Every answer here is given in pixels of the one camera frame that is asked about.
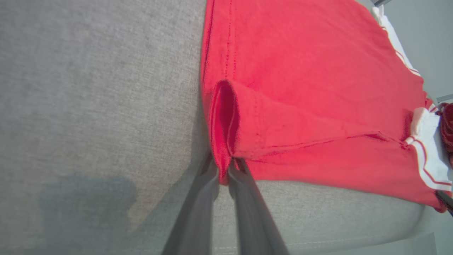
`gray couch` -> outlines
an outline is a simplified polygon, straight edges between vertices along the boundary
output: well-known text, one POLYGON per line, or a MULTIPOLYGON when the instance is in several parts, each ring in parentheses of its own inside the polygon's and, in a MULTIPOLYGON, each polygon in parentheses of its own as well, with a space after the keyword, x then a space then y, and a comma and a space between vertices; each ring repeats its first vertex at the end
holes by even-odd
MULTIPOLYGON (((205 4, 0 3, 0 254, 160 254, 209 149, 205 4)), ((398 240, 423 209, 299 182, 258 187, 292 254, 398 240)), ((224 186, 212 238, 213 254, 236 254, 224 186)))

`white trim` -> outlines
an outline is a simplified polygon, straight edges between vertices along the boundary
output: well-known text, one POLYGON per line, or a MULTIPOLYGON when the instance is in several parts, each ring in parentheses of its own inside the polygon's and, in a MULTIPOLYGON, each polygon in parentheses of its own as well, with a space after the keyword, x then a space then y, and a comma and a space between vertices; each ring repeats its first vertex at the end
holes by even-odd
POLYGON ((410 124, 411 136, 406 139, 406 142, 408 145, 412 145, 417 152, 420 178, 426 186, 436 190, 451 191, 451 185, 435 183, 452 184, 448 179, 448 167, 440 160, 434 140, 434 133, 439 125, 439 120, 439 116, 435 113, 430 113, 426 108, 415 109, 414 117, 410 124))
POLYGON ((373 7, 371 9, 371 14, 373 14, 381 28, 387 31, 390 43, 392 43, 393 48, 395 49, 395 54, 401 59, 401 61, 404 63, 407 69, 411 71, 411 73, 420 76, 420 73, 418 72, 418 70, 414 69, 414 67, 409 61, 409 58, 404 52, 403 46, 401 45, 401 42, 398 39, 398 36, 396 35, 395 29, 393 28, 387 16, 384 15, 384 6, 381 5, 379 6, 379 8, 373 7))

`red shirt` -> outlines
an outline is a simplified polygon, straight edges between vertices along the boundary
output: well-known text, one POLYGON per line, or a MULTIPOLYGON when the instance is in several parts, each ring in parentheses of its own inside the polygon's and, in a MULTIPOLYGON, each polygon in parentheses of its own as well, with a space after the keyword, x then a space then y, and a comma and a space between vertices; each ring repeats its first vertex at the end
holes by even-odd
POLYGON ((243 157, 255 179, 443 209, 404 142, 423 79, 354 0, 208 0, 201 67, 221 183, 243 157))

